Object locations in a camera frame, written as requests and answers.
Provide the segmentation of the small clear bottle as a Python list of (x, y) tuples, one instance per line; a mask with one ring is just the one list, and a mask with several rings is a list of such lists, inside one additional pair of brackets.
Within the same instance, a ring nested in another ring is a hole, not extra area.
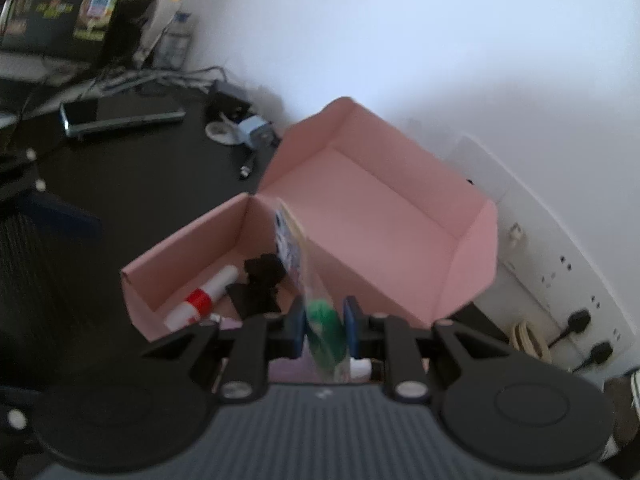
[(152, 66), (157, 70), (181, 70), (193, 38), (191, 13), (177, 12), (163, 30), (153, 51)]

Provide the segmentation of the clear packet green item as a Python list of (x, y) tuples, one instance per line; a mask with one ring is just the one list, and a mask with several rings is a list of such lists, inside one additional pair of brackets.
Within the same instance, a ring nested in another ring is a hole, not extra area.
[(311, 242), (291, 208), (277, 200), (276, 243), (288, 277), (302, 296), (307, 346), (324, 382), (350, 382), (345, 327), (312, 261)]

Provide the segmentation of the dark monitor screen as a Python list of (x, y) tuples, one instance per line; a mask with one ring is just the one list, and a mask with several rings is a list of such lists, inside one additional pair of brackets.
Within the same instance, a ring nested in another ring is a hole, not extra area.
[(11, 0), (1, 49), (78, 62), (103, 49), (119, 0)]

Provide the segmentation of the white red lip balm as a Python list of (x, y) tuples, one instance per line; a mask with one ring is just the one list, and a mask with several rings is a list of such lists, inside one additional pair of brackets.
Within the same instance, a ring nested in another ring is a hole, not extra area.
[(238, 280), (239, 275), (240, 271), (236, 266), (224, 266), (165, 316), (165, 327), (171, 332), (176, 332), (206, 318), (215, 304), (227, 293), (227, 287)]

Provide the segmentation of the black plug right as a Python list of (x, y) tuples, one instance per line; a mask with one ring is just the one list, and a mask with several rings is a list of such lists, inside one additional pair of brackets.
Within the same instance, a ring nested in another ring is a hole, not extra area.
[(588, 370), (593, 366), (604, 364), (613, 354), (613, 347), (608, 341), (602, 341), (592, 347), (590, 355), (584, 362), (572, 369), (572, 373), (578, 373), (582, 370)]

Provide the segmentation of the black plug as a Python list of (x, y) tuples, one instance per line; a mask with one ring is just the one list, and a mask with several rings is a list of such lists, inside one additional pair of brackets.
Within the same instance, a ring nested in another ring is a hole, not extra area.
[(591, 314), (588, 309), (573, 312), (566, 321), (564, 330), (548, 343), (548, 348), (553, 348), (558, 342), (570, 335), (582, 334), (591, 323)]
[(613, 347), (608, 341), (602, 341), (592, 347), (590, 355), (584, 362), (572, 369), (572, 373), (578, 373), (582, 370), (588, 370), (593, 366), (604, 364), (613, 354)]

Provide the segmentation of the light blue charger plug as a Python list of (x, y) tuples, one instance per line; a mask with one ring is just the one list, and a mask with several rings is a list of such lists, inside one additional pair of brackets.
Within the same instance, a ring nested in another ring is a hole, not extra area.
[(276, 134), (271, 122), (259, 115), (252, 115), (239, 122), (238, 138), (251, 150), (257, 151), (272, 143)]

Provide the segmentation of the black smartphone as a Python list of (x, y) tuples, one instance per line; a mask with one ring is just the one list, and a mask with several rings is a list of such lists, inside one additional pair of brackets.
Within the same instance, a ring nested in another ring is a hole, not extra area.
[(66, 136), (79, 138), (93, 132), (181, 122), (186, 110), (172, 96), (118, 94), (62, 103), (60, 116)]

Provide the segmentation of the white wall socket panel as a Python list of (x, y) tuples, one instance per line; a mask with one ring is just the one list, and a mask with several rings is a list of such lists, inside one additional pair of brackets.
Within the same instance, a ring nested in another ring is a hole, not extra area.
[(611, 365), (636, 343), (636, 331), (611, 287), (551, 210), (477, 140), (464, 136), (447, 162), (498, 210), (498, 271), (475, 304), (508, 332), (532, 323), (548, 341), (566, 329), (571, 314), (588, 310), (591, 322), (551, 348), (555, 364), (574, 368), (592, 347), (608, 342)]

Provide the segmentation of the white round disc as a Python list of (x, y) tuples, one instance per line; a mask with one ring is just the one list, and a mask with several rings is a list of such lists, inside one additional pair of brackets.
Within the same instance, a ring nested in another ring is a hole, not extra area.
[(209, 122), (205, 126), (205, 134), (213, 142), (225, 146), (241, 145), (236, 128), (225, 122)]

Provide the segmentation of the pink cardboard box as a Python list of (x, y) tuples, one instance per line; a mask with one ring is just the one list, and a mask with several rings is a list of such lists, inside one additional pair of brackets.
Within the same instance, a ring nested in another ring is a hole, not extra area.
[(234, 196), (122, 269), (132, 325), (147, 340), (165, 336), (165, 316), (190, 292), (228, 264), (273, 252), (279, 205), (302, 226), (335, 302), (354, 296), (368, 313), (426, 327), (495, 279), (495, 204), (341, 98), (288, 129), (255, 193)]

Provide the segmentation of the black plug left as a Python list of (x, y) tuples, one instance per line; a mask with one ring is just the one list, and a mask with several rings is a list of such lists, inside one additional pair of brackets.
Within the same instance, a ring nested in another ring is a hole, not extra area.
[(548, 343), (548, 348), (553, 348), (558, 342), (570, 335), (582, 334), (591, 323), (591, 314), (588, 309), (573, 312), (566, 321), (564, 330)]

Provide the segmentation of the black power adapter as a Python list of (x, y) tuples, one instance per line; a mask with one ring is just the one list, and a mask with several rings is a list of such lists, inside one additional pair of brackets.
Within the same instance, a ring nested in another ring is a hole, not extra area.
[(206, 122), (219, 122), (222, 118), (238, 124), (245, 119), (252, 103), (245, 90), (222, 79), (216, 79), (209, 92), (204, 107)]

